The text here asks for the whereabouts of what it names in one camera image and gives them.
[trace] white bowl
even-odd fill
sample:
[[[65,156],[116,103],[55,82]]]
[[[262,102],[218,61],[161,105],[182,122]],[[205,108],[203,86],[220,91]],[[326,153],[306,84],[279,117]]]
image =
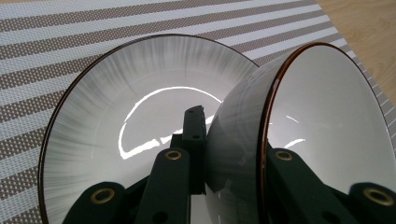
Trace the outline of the white bowl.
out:
[[[111,50],[73,82],[56,107],[39,164],[44,221],[61,223],[80,194],[103,181],[125,188],[149,175],[158,152],[181,132],[184,111],[219,104],[257,65],[214,41],[158,35]],[[192,197],[192,223],[207,222]]]
[[[344,193],[359,182],[396,190],[380,106],[358,66],[334,46],[314,43],[281,56],[227,95],[207,137],[206,201],[215,223],[264,219],[267,139]]]

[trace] table surface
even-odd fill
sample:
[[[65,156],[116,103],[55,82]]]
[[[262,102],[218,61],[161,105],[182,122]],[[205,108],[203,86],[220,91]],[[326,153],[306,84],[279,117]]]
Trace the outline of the table surface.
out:
[[[32,2],[25,0],[0,1],[0,4]],[[324,12],[313,0],[274,0],[272,4],[277,6],[261,6],[265,3],[259,1],[240,3],[242,1],[217,0],[211,2],[197,0],[157,5],[167,6],[166,10],[181,7],[182,11],[188,10],[190,7],[198,7],[201,4],[224,4],[227,6],[233,4],[233,6],[236,6],[230,8],[206,7],[209,10],[214,10],[213,14],[221,15],[216,18],[204,15],[206,12],[203,9],[201,9],[202,11],[190,11],[190,13],[196,13],[197,16],[188,20],[187,23],[181,23],[181,25],[172,21],[161,21],[164,20],[162,17],[165,14],[167,17],[176,16],[163,13],[161,11],[163,8],[141,7],[146,11],[141,12],[139,9],[136,12],[135,6],[126,7],[123,5],[125,3],[136,5],[135,1],[104,0],[98,2],[98,5],[100,5],[98,8],[104,9],[104,12],[110,12],[109,7],[119,7],[127,11],[132,10],[128,12],[133,12],[136,17],[144,17],[145,13],[157,10],[156,16],[146,18],[159,21],[163,26],[166,25],[166,29],[163,29],[161,25],[149,26],[149,32],[145,29],[145,24],[134,25],[134,28],[140,29],[135,31],[131,29],[131,24],[123,24],[125,21],[120,18],[122,16],[118,18],[118,14],[98,14],[99,10],[93,10],[96,6],[86,7],[82,4],[79,5],[78,1],[75,1],[76,7],[67,6],[65,8],[57,7],[57,4],[65,4],[65,2],[54,1],[43,1],[39,5],[20,3],[0,5],[0,10],[3,8],[4,12],[3,15],[0,13],[1,18],[6,14],[11,18],[15,15],[12,13],[18,14],[14,18],[15,20],[0,19],[0,22],[2,22],[0,32],[4,32],[3,34],[0,33],[2,35],[2,38],[0,38],[0,170],[2,172],[0,176],[0,222],[41,222],[36,194],[38,153],[51,112],[74,77],[100,54],[117,45],[131,40],[131,38],[138,38],[142,34],[150,35],[155,31],[169,32],[173,28],[172,26],[178,26],[177,29],[173,29],[177,30],[178,33],[200,35],[232,46],[259,65],[265,64],[304,42],[324,41],[334,43],[334,45],[347,52],[364,71],[364,75],[368,78],[381,104],[393,145],[396,146],[396,110],[391,103],[396,104],[396,90],[393,88],[396,85],[396,77],[394,76],[396,73],[396,38],[394,38],[396,36],[396,3],[394,1],[318,0],[320,6],[324,8],[324,11],[332,19],[335,27],[347,42],[333,29]],[[256,6],[254,4],[257,5],[257,8],[244,9],[250,5]],[[50,15],[50,9],[56,9],[59,14],[66,13],[62,16]],[[73,14],[76,17],[66,15],[68,10],[76,12]],[[283,18],[274,20],[255,16],[260,13],[267,16],[278,10],[283,11],[282,13],[290,13],[291,16],[282,15]],[[27,13],[29,15],[38,13],[39,16],[24,18],[26,11],[29,11]],[[186,14],[178,21],[183,21],[190,16],[190,14]],[[233,29],[233,26],[237,24],[227,20],[240,22],[239,27],[242,29]],[[124,27],[115,27],[118,24],[113,21],[123,24]],[[293,22],[298,23],[298,30],[294,30],[296,28],[293,26],[288,26]],[[85,25],[84,27],[91,30],[82,30],[83,28],[76,26],[76,24]],[[70,35],[66,27],[72,27],[75,34]],[[102,29],[101,27],[106,27],[107,30],[103,28],[105,30],[98,31],[99,28]],[[283,27],[286,30],[279,32],[277,29],[280,28],[273,29],[274,27]],[[53,29],[59,33],[40,33]],[[260,35],[249,35],[249,32],[259,32]],[[53,74],[55,70],[62,75],[55,76]]]
[[[396,105],[396,1],[317,0]]]

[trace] placemat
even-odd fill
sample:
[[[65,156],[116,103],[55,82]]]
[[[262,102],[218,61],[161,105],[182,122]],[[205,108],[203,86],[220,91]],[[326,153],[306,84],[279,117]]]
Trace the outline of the placemat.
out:
[[[91,62],[147,35],[187,34],[258,65],[312,41],[345,51],[370,82],[396,146],[396,111],[314,0],[102,0],[0,5],[0,221],[41,223],[37,165],[54,107]]]

